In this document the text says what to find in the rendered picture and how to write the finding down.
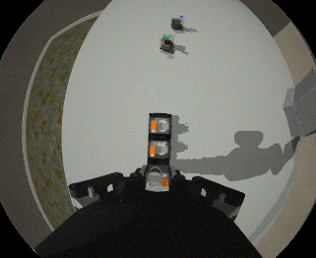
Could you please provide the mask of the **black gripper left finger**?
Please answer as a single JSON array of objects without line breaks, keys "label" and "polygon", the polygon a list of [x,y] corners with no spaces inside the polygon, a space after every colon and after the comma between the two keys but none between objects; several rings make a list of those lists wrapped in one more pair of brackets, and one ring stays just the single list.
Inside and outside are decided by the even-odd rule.
[{"label": "black gripper left finger", "polygon": [[[97,178],[72,183],[69,191],[76,211],[89,203],[120,195],[120,202],[142,202],[142,189],[146,190],[147,165],[137,168],[130,177],[123,177],[121,172],[113,172]],[[142,179],[143,176],[143,179]],[[112,184],[113,190],[107,191]]]}]

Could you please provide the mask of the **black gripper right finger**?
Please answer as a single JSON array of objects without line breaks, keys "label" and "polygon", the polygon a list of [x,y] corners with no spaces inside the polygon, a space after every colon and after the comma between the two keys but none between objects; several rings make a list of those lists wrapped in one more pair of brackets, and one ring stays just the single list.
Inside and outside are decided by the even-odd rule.
[{"label": "black gripper right finger", "polygon": [[[180,171],[175,169],[174,166],[170,166],[169,171],[169,191],[171,190],[169,204],[191,206],[192,197],[222,210],[227,217],[235,221],[245,198],[243,192],[223,186],[202,176],[193,176],[192,180],[185,179],[185,176],[181,175]],[[201,195],[202,188],[206,190],[206,197]]]}]

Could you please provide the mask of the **black rack with three pockets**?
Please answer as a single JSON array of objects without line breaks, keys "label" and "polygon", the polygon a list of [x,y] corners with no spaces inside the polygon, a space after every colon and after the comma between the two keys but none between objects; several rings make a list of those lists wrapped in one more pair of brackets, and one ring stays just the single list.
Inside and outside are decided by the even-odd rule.
[{"label": "black rack with three pockets", "polygon": [[[171,114],[167,113],[150,113],[149,116],[149,123],[150,123],[150,117],[168,117],[171,118]],[[170,124],[170,134],[171,134],[171,124]],[[148,146],[150,140],[165,140],[170,143],[170,134],[152,134],[149,133],[148,137]],[[167,136],[167,139],[166,139]],[[169,157],[168,159],[161,159],[161,158],[148,158],[148,164],[168,164],[169,165]]]}]

